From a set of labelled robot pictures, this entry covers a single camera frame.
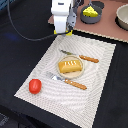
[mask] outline bread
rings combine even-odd
[[[61,61],[58,63],[60,73],[81,71],[82,66],[79,60]]]

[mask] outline metal fork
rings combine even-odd
[[[53,79],[53,80],[61,80],[61,81],[65,82],[65,83],[67,83],[67,84],[73,85],[73,86],[75,86],[77,88],[80,88],[80,89],[83,89],[83,90],[87,89],[87,87],[85,85],[79,84],[77,82],[73,82],[73,81],[68,80],[68,79],[64,79],[64,78],[58,77],[58,76],[54,75],[51,72],[46,72],[46,76],[51,78],[51,79]]]

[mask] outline yellow bowl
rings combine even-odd
[[[128,30],[128,4],[117,9],[116,15],[122,28]]]
[[[61,62],[61,61],[70,61],[70,60],[79,60],[81,66],[82,66],[82,70],[81,70],[81,71],[76,71],[76,72],[70,72],[70,73],[60,73],[58,63]],[[74,79],[74,78],[80,77],[80,76],[83,74],[84,69],[85,69],[85,65],[84,65],[83,60],[80,59],[79,57],[75,56],[75,55],[67,55],[67,56],[61,58],[61,59],[58,61],[58,63],[57,63],[57,71],[58,71],[58,73],[59,73],[62,77],[67,78],[67,79]]]

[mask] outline dark table surface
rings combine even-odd
[[[48,24],[51,6],[51,0],[19,0],[11,8],[14,25],[28,38],[53,34],[54,26]],[[93,128],[128,128],[128,44],[77,31],[73,34],[116,44]],[[55,38],[38,42],[25,40],[11,26],[7,12],[0,13],[0,105],[53,128],[79,128],[14,97]]]

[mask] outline yellow object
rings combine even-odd
[[[98,13],[90,6],[83,11],[83,15],[90,17],[97,17]]]
[[[71,32],[69,32],[68,34],[66,34],[67,36],[71,36],[72,35],[72,32],[73,32],[73,30],[71,30]]]
[[[81,71],[82,67],[79,60],[61,61],[58,63],[60,73]]]
[[[71,32],[69,32],[68,34],[66,34],[67,36],[71,36],[72,35],[72,32],[73,32],[73,30],[71,30]]]
[[[54,34],[57,34],[57,33],[56,33],[56,30],[54,30]]]

